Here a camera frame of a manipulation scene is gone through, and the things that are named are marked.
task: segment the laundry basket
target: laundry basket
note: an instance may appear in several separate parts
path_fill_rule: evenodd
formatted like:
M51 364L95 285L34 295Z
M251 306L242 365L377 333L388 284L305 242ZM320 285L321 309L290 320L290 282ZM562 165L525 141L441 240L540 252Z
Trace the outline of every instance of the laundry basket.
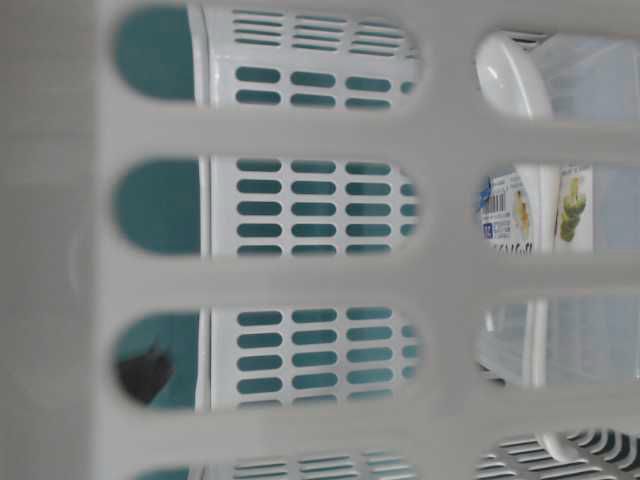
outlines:
M495 382L478 374L475 332L496 302L635 293L637 256L500 257L479 240L471 204L496 162L637 163L628 126L505 120L486 105L473 66L490 31L633 35L637 5L205 3L190 12L199 108L144 97L118 72L118 29L148 2L0 7L0 475L106 480L207 465L192 468L196 478L575 478L576 469L611 478L605 463L633 475L632 439L583 431L637 429L632 387L496 388L495 372ZM145 252L117 225L118 186L154 155L199 156L205 258ZM238 187L243 180L258 183ZM325 190L303 183L296 192L296 182ZM387 188L363 195L361 186L347 190L354 183ZM296 207L298 220L302 203L333 204L335 221L308 219L323 215L305 215L307 206ZM350 204L390 213L353 221ZM384 237L347 231L379 232L382 223ZM260 226L240 228L247 224ZM296 235L299 224L322 227ZM330 237L304 235L332 231L328 224ZM136 319L189 309L200 310L201 412L143 410L114 375L117 342ZM381 329L365 341L384 352L371 363L389 380L349 381L361 369L350 342L367 335L350 339L358 328ZM296 366L292 355L328 351L304 344L309 332L332 338L326 331L340 359ZM242 337L255 334L274 344L246 354L257 350L238 342L251 345L256 337ZM263 377L239 366L252 356L291 363ZM296 387L306 368L328 374L311 385L326 383ZM256 378L278 388L239 390ZM362 392L375 400L349 401ZM294 408L308 397L318 402ZM609 460L558 466L533 437L514 437L551 430L572 432L563 435L593 464L603 452Z

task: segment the packaging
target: packaging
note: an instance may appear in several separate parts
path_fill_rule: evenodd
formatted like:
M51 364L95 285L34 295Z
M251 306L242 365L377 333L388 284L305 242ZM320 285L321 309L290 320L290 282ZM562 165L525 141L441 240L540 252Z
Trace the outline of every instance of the packaging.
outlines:
M480 194L479 217L484 239L499 252L529 255L534 238L531 207L517 172L490 177ZM560 170L555 252L589 252L594 244L593 168Z

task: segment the ventilation slot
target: ventilation slot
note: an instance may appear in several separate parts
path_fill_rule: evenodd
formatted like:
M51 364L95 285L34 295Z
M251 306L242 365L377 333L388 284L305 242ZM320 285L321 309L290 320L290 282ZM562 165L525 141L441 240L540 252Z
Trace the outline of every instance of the ventilation slot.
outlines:
M367 455L367 467L376 479L409 480L416 478L414 467L393 452L371 452Z
M291 362L294 367L318 367L324 365L334 365L338 361L335 352L309 352L296 353Z
M238 213L249 216L276 216L282 213L282 206L277 202L240 202Z
M336 206L333 203L294 203L291 213L301 217L330 217L335 215Z
M338 399L335 395L314 395L311 397L298 397L293 399L294 405L309 405L309 404L317 404L317 403L336 403Z
M349 195L386 196L391 193L391 187L386 183L349 183L347 184Z
M337 338L338 335L333 330L309 330L295 332L291 339L296 345L318 345L333 343Z
M347 381L352 384L385 383L393 379L393 372L388 368L355 370L349 372Z
M233 15L236 43L258 47L278 47L281 45L282 13L234 10Z
M273 393L282 389L282 380L277 377L252 378L238 382L238 393L253 395L256 393Z
M640 477L638 439L613 430L591 430L558 434L558 441L577 450L578 459L558 462L532 436L499 443L476 467L476 478L532 480L599 479L632 480Z
M391 234L391 227L383 224L352 224L347 226L350 237L386 237Z
M347 172L351 175L389 175L391 167L384 163L347 163Z
M279 237L282 227L276 223L243 223L238 226L238 235L243 238Z
M279 333L254 333L238 337L240 348L268 348L280 345L282 345L282 335Z
M335 255L336 247L333 245L296 245L291 249L293 255Z
M305 480L338 480L359 476L355 464L348 455L307 457L299 461Z
M291 229L294 237L333 237L336 227L321 223L299 223Z
M274 194L282 190L282 185L277 180L240 180L238 191L240 193L264 193Z
M332 308L316 310L295 310L292 314L295 323L326 323L338 318L338 312Z
M236 70L236 78L242 82L278 83L280 72L272 68L240 67Z
M238 103L250 103L254 105L278 105L280 94L266 90L239 90L236 93Z
M350 203L346 210L352 217L386 217L391 213L386 203Z
M258 327L264 325L278 325L282 322L280 312L245 312L238 315L238 324L243 327Z
M389 327L351 328L347 331L347 338L353 342L387 340L391 335L392 331Z
M242 245L237 254L241 257L252 255L282 255L282 248L278 245Z
M387 100L375 100L371 98L348 98L345 105L347 108L363 110L384 110L391 108L391 103Z
M291 96L291 105L295 107L333 108L336 106L336 99L327 95L296 93Z
M280 160L263 158L241 158L236 166L243 172L278 172L282 168Z
M336 77L328 73L293 72L291 83L300 87L332 88L336 84Z
M334 387L338 377L334 373L316 373L311 375L297 375L293 377L293 388L307 390L310 388Z
M387 347L358 348L347 352L347 359L353 363L382 362L392 357L393 351Z
M238 360L238 369L243 372L256 370L276 370L282 366L282 358L277 355L242 357Z
M391 315L391 309L386 307L353 307L347 310L349 320L386 320Z
M298 195L333 195L336 186L333 182L293 182L291 191Z

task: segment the oval opening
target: oval opening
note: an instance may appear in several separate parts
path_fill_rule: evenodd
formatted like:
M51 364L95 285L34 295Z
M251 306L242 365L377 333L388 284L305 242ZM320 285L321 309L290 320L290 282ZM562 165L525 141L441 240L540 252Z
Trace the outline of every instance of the oval opening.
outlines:
M331 11L277 13L198 4L140 9L118 28L114 61L143 95L211 108L241 104L249 114L265 105L341 113L411 105L422 61L408 32ZM291 68L272 52L304 55L304 66Z
M114 217L144 250L203 261L380 254L413 233L414 194L389 164L202 155L132 169L114 191Z
M198 316L150 315L120 336L114 370L132 401L158 409L195 407Z

